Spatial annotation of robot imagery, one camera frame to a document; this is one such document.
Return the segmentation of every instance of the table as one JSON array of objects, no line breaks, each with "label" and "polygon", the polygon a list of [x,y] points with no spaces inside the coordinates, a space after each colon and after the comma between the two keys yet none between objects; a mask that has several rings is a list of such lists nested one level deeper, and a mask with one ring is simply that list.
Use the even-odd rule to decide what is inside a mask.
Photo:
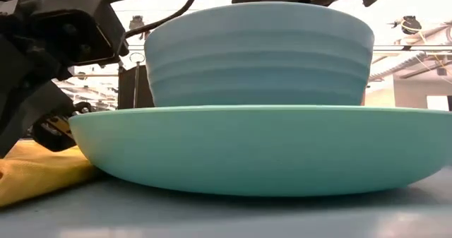
[{"label": "table", "polygon": [[4,238],[450,238],[452,167],[404,189],[323,198],[185,194],[104,179],[0,212]]}]

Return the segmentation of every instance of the teal plate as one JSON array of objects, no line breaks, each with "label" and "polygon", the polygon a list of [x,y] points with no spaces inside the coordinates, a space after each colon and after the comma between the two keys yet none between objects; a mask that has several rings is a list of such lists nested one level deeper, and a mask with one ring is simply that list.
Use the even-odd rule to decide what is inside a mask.
[{"label": "teal plate", "polygon": [[107,173],[209,194],[380,191],[428,177],[451,156],[452,115],[423,109],[161,107],[70,123],[85,156]]}]

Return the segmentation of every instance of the teal bowl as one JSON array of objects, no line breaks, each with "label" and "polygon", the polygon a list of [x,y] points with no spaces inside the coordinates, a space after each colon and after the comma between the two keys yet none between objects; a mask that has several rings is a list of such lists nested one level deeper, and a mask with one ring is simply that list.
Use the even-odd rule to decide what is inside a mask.
[{"label": "teal bowl", "polygon": [[157,107],[360,105],[373,45],[348,14],[260,2],[171,20],[149,35],[145,56]]},{"label": "teal bowl", "polygon": [[407,186],[450,163],[452,115],[332,106],[161,107],[70,119],[83,154],[130,182],[235,196]]}]

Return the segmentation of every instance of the yellow towel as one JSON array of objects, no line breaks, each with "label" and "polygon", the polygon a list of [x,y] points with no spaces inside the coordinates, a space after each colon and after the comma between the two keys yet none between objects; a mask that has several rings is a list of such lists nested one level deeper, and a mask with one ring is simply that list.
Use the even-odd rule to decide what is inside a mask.
[{"label": "yellow towel", "polygon": [[19,141],[0,159],[0,207],[85,182],[97,174],[78,148],[53,153]]}]

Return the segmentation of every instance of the stacked dishes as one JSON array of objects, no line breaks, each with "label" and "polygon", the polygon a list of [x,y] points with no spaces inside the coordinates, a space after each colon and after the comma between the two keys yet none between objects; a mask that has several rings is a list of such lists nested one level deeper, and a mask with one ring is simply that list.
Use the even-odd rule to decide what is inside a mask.
[{"label": "stacked dishes", "polygon": [[320,6],[191,13],[146,40],[154,109],[70,120],[81,150],[131,182],[239,196],[406,186],[448,160],[452,116],[360,107],[374,36]]}]

